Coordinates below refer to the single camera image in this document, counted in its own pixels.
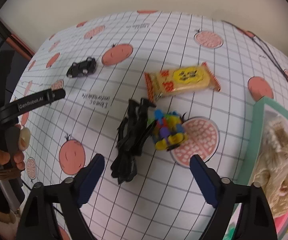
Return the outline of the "person's left hand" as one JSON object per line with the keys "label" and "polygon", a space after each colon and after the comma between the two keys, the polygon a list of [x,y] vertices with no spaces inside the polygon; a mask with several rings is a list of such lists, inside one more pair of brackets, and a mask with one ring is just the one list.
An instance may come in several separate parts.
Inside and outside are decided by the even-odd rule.
{"label": "person's left hand", "polygon": [[24,151],[31,132],[17,125],[0,139],[0,224],[15,224],[15,213],[24,201],[21,172],[25,170]]}

